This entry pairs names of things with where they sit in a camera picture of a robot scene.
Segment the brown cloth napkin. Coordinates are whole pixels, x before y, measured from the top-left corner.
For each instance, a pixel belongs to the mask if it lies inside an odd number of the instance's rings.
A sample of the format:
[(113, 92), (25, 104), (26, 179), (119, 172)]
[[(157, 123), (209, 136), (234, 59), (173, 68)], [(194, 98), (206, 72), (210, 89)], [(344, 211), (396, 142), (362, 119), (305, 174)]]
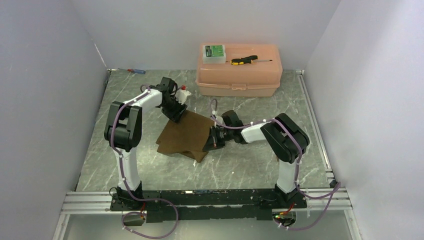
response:
[(203, 147), (213, 125), (211, 119), (186, 110), (178, 123), (167, 122), (156, 140), (157, 152), (163, 155), (181, 154), (200, 163), (208, 154)]

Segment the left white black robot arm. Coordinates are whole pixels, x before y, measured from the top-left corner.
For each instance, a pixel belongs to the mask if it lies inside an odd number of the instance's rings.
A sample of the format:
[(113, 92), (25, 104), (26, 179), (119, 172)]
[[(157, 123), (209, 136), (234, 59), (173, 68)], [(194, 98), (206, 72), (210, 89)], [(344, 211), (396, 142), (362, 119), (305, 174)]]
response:
[(191, 96), (185, 86), (168, 77), (157, 85), (142, 85), (141, 93), (129, 100), (111, 103), (104, 128), (104, 139), (116, 157), (119, 171), (117, 194), (124, 197), (124, 204), (131, 210), (144, 203), (143, 187), (137, 170), (137, 147), (143, 136), (143, 117), (153, 109), (174, 123), (178, 123), (187, 109)]

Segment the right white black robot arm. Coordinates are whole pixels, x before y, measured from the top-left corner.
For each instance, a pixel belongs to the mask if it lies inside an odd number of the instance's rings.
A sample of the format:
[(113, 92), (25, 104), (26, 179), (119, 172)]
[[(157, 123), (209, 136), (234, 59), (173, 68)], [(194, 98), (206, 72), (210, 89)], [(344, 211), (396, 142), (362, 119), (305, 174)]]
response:
[(279, 161), (275, 185), (276, 203), (282, 208), (289, 207), (299, 192), (299, 164), (310, 144), (307, 134), (285, 113), (249, 124), (243, 124), (234, 110), (229, 110), (220, 117), (213, 111), (211, 119), (214, 125), (209, 129), (209, 136), (202, 150), (218, 150), (229, 141), (241, 145), (266, 141)]

